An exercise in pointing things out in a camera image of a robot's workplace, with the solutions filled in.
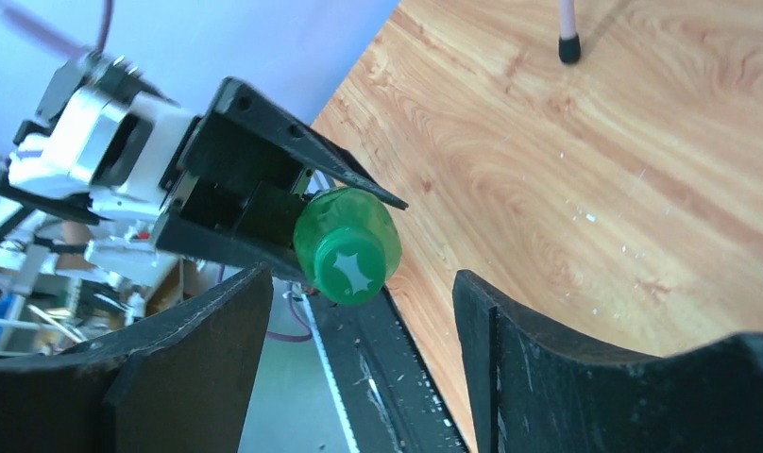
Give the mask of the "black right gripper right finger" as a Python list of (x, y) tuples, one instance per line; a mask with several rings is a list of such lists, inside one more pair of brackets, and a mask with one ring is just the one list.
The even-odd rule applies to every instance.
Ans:
[(468, 270), (452, 301), (481, 452), (763, 452), (763, 333), (658, 358)]

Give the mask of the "green plastic bottle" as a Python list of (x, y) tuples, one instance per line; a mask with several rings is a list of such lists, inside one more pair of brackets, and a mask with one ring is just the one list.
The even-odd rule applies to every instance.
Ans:
[(293, 246), (309, 282), (344, 306), (374, 297), (402, 256), (398, 230), (384, 204), (350, 187), (315, 194), (297, 219)]

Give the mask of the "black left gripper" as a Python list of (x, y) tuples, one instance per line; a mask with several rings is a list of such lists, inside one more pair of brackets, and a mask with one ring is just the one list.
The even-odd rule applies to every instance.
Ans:
[(314, 169), (408, 208), (349, 151), (233, 76), (172, 149), (153, 228), (153, 245), (164, 252), (237, 268), (264, 263), (280, 279), (311, 285), (289, 247)]

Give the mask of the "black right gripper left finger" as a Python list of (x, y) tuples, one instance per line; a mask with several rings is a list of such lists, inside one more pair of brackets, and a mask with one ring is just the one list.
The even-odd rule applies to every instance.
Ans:
[(55, 356), (0, 359), (0, 452), (234, 452), (273, 300), (270, 271)]

